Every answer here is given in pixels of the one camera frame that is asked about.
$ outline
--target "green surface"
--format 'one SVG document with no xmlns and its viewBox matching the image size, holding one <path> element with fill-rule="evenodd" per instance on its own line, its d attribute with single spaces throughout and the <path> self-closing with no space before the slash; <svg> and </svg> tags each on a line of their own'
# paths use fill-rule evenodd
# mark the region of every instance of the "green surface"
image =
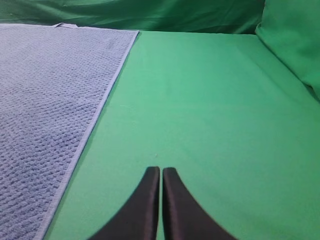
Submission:
<svg viewBox="0 0 320 240">
<path fill-rule="evenodd" d="M 2 0 L 0 23 L 253 33 L 264 0 Z"/>
<path fill-rule="evenodd" d="M 319 240 L 319 123 L 255 35 L 142 32 L 45 239 L 86 239 L 160 166 L 240 240 Z"/>
<path fill-rule="evenodd" d="M 257 34 L 320 98 L 320 0 L 268 0 Z"/>
</svg>

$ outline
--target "blue towel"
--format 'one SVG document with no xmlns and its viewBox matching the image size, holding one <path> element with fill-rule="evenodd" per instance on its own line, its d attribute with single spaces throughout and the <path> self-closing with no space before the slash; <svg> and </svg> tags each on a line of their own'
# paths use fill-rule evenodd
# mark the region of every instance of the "blue towel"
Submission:
<svg viewBox="0 0 320 240">
<path fill-rule="evenodd" d="M 137 31 L 0 24 L 0 239 L 42 239 Z"/>
</svg>

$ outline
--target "green backdrop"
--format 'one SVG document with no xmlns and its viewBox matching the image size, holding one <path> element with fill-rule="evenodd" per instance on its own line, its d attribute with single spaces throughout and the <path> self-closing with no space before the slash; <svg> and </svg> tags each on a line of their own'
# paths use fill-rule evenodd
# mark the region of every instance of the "green backdrop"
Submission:
<svg viewBox="0 0 320 240">
<path fill-rule="evenodd" d="M 0 23 L 254 33 L 264 0 L 4 0 Z"/>
</svg>

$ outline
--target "green cloth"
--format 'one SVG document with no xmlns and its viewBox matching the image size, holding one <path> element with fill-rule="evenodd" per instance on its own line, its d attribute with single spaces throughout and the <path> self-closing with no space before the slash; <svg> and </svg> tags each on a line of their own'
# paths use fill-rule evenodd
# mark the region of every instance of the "green cloth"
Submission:
<svg viewBox="0 0 320 240">
<path fill-rule="evenodd" d="M 319 123 L 320 104 L 257 36 L 142 32 L 45 239 L 85 240 L 147 166 L 171 166 L 238 239 L 319 240 Z"/>
<path fill-rule="evenodd" d="M 256 33 L 320 97 L 320 0 L 268 0 Z"/>
<path fill-rule="evenodd" d="M 263 7 L 264 0 L 2 0 L 0 23 L 253 33 Z"/>
</svg>

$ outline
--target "black tip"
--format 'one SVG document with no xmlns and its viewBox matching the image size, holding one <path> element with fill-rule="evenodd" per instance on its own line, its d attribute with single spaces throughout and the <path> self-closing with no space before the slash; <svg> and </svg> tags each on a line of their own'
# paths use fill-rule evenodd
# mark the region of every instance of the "black tip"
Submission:
<svg viewBox="0 0 320 240">
<path fill-rule="evenodd" d="M 173 167 L 163 170 L 162 218 L 166 240 L 236 240 L 201 208 Z"/>
<path fill-rule="evenodd" d="M 159 183 L 159 167 L 148 167 L 123 207 L 89 240 L 155 240 L 159 214 Z"/>
</svg>

